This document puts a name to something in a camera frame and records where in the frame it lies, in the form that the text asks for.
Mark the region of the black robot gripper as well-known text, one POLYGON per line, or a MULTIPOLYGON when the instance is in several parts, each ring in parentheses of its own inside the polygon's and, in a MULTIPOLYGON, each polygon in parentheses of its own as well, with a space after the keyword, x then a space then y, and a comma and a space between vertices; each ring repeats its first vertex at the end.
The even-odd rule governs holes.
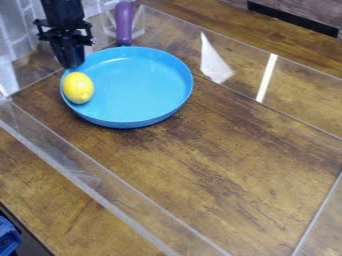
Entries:
POLYGON ((44 19, 34 19, 37 37, 42 41, 49 40, 53 53, 64 68, 76 68, 84 62, 84 47, 78 42, 92 41, 92 25, 84 20, 81 0, 40 0, 45 13, 44 19), (66 53, 57 38, 64 33, 74 34, 66 41, 66 53))

